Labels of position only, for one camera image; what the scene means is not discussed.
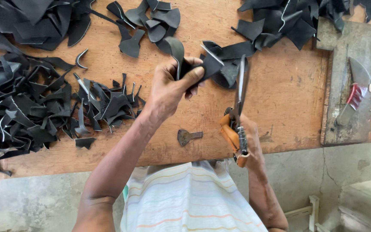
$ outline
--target wooden table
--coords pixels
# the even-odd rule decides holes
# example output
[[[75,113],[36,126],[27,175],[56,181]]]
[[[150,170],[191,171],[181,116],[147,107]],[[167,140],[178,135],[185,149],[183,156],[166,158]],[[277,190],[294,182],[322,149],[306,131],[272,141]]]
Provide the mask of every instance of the wooden table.
[[[111,0],[99,1],[92,7],[116,19],[106,9],[109,2]],[[240,1],[171,2],[173,8],[179,8],[181,12],[181,23],[175,37],[183,42],[186,55],[198,57],[203,52],[199,46],[202,40],[213,40],[220,46],[245,40],[230,29],[236,26],[238,19],[251,18],[251,11],[237,11]],[[135,8],[139,3],[140,0],[120,1],[125,10]],[[355,11],[351,20],[363,21],[363,9],[357,7]],[[155,66],[169,59],[146,37],[141,41],[138,59],[122,54],[118,49],[118,28],[95,15],[91,15],[91,26],[77,45],[67,47],[66,42],[64,40],[53,52],[21,48],[31,55],[59,56],[69,63],[74,63],[75,57],[89,48],[81,60],[89,69],[75,68],[73,71],[82,78],[108,86],[111,86],[112,79],[121,81],[121,73],[127,73],[127,89],[132,88],[133,81],[137,87],[142,85],[140,97],[144,99],[147,99]],[[244,114],[258,123],[265,154],[320,147],[328,56],[327,51],[313,50],[312,41],[298,51],[290,40],[284,38],[271,49],[265,48],[250,58],[252,71]],[[78,83],[74,77],[69,74],[66,78],[77,90]],[[233,104],[233,99],[233,91],[208,81],[206,87],[199,89],[197,97],[180,102],[177,113],[162,124],[147,145],[138,166],[232,157],[216,122]],[[113,134],[107,128],[94,132],[97,140],[90,150],[76,148],[75,142],[61,133],[61,141],[52,144],[50,150],[5,159],[1,166],[11,170],[12,177],[91,171],[131,124],[132,121],[125,121],[125,125]],[[178,129],[203,131],[204,136],[181,147],[176,138]],[[0,173],[0,179],[3,178],[9,177]]]

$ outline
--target knife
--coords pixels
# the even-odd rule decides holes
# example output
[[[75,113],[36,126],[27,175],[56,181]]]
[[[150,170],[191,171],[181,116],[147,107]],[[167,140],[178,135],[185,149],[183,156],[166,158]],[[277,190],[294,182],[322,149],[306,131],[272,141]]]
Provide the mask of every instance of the knife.
[[[354,83],[350,87],[350,94],[347,98],[346,105],[342,108],[336,119],[339,125],[347,125],[349,123],[364,96],[366,96],[371,80],[370,74],[361,63],[353,57],[349,57],[349,61]]]

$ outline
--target pile of leather scraps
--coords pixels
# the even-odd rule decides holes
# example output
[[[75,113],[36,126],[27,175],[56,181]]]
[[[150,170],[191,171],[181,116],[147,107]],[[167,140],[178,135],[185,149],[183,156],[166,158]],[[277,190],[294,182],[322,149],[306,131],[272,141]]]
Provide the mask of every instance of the pile of leather scraps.
[[[55,67],[67,71],[60,75]],[[65,80],[73,67],[58,57],[0,57],[0,159],[48,149],[58,140],[57,128],[68,123],[73,110]]]
[[[139,107],[139,102],[145,106],[146,102],[139,97],[141,85],[137,93],[134,95],[135,83],[133,83],[132,92],[127,94],[126,91],[126,74],[122,74],[122,85],[113,80],[113,88],[80,77],[74,73],[75,78],[80,84],[78,92],[73,93],[71,98],[76,102],[73,108],[78,108],[77,103],[80,103],[78,110],[78,120],[73,118],[71,114],[70,121],[63,126],[63,131],[71,139],[75,138],[75,146],[90,149],[91,144],[96,139],[94,137],[80,138],[82,135],[91,134],[85,127],[89,125],[95,131],[102,131],[100,120],[104,121],[113,133],[113,128],[122,124],[123,119],[136,119],[141,113],[141,109],[137,109],[137,113],[133,108]]]
[[[91,133],[86,126],[101,130],[102,119],[111,130],[120,126],[123,119],[135,119],[141,113],[140,109],[133,111],[133,107],[139,107],[139,101],[146,104],[138,95],[141,86],[134,95],[134,84],[127,94],[126,74],[122,87],[116,81],[109,89],[84,79],[79,81],[78,93],[71,94],[65,76],[74,66],[58,57],[15,53],[0,57],[0,159],[37,152],[42,147],[49,149],[51,142],[59,140],[58,130],[75,138],[77,147],[89,149],[95,138],[80,138]],[[59,74],[55,68],[65,72]],[[71,97],[76,100],[73,105]],[[10,171],[0,172],[11,175]]]
[[[146,15],[148,8],[151,8],[151,19]],[[148,38],[152,43],[155,43],[161,51],[167,54],[171,53],[164,38],[173,36],[178,25],[180,25],[180,10],[178,8],[171,9],[171,3],[158,0],[142,0],[137,8],[129,9],[124,13],[121,5],[114,1],[108,4],[107,9],[120,18],[116,23],[119,24],[118,27],[121,32],[121,41],[118,46],[121,52],[138,58],[140,53],[139,42],[147,31]],[[137,26],[142,29],[137,29],[131,36],[125,25],[132,29],[136,29]]]
[[[252,10],[253,21],[239,20],[231,27],[247,39],[245,42],[221,47],[214,41],[205,40],[204,45],[217,55],[224,67],[213,77],[221,87],[235,89],[238,74],[236,57],[253,55],[263,47],[272,47],[283,36],[288,37],[301,50],[316,35],[319,16],[332,20],[339,32],[343,31],[343,14],[353,14],[353,7],[361,4],[366,8],[366,21],[371,19],[371,0],[246,0],[239,11]]]
[[[68,46],[85,35],[93,0],[0,0],[0,33],[19,44],[52,51],[68,35]]]

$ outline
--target cracked floor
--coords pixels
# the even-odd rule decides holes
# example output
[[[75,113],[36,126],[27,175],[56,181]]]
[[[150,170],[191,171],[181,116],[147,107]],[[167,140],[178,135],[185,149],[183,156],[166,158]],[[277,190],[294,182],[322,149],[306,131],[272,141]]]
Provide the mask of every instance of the cracked floor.
[[[371,180],[371,144],[327,147],[265,155],[269,181],[285,212],[320,198],[319,222],[326,228],[340,223],[338,196],[341,188]],[[0,180],[0,232],[71,231],[78,202],[89,172]],[[235,164],[230,175],[248,197],[247,172]],[[119,231],[122,198],[114,205]],[[289,222],[291,232],[308,226],[308,217]]]

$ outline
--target striped shirt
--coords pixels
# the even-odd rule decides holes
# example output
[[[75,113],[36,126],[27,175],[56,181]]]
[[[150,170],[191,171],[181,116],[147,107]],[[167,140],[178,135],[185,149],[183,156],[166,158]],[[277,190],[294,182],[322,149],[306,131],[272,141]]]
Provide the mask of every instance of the striped shirt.
[[[121,231],[267,232],[228,174],[229,162],[135,168]]]

